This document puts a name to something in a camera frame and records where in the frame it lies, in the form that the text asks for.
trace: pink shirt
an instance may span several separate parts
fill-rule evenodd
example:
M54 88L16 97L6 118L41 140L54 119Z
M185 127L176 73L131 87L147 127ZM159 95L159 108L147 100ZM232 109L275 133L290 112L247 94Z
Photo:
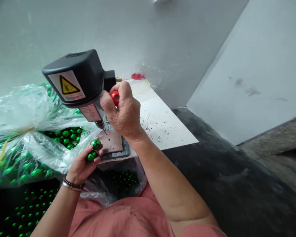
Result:
M108 207L81 198L69 236L174 237L174 234L150 186L147 186L140 197L124 198ZM221 230L203 223L187 226L181 236L226 237Z

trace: hand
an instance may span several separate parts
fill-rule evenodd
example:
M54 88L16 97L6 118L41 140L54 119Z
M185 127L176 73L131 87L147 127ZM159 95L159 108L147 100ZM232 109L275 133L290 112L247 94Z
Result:
M101 161L101 156L103 156L103 151L100 149L96 150L98 157L94 159L93 162L87 162L86 156L92 151L93 145L88 145L72 162L70 170L66 176L66 179L74 184L82 185L85 183L89 175L95 170L96 166Z
M137 141L146 133L140 125L140 103L133 97L128 82L121 82L111 89L119 92L119 104L116 108L113 99L107 91L103 91L101 106L106 113L112 127L118 131L128 142Z

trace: beaded bracelet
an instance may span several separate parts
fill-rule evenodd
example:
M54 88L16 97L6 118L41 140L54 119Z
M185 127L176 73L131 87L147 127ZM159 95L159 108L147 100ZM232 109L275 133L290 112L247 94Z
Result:
M86 185L86 183L84 183L83 185L71 183L65 177L63 178L63 182L65 184L67 184L68 186L70 186L70 187L73 187L73 188L76 188L76 189L80 189L80 190L83 190L83 187Z

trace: person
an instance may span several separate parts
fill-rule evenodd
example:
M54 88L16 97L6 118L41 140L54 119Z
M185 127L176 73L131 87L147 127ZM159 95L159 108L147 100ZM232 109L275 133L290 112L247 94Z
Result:
M140 103L128 82L115 85L120 95L116 108L104 91L101 106L112 127L138 154L148 185L140 197L128 197L108 207L80 198L80 192L62 185L54 201L32 232L48 236L226 236L212 212L177 167L157 148L140 125ZM100 162L87 163L89 145L73 161L66 179L82 185Z

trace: drill press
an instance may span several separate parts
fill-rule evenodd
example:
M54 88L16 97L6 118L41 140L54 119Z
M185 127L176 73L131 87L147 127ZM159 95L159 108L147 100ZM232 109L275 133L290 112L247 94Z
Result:
M64 106L79 108L89 122L104 131L101 92L109 92L121 78L115 77L114 70L102 68L95 49L67 54L45 66L42 73Z

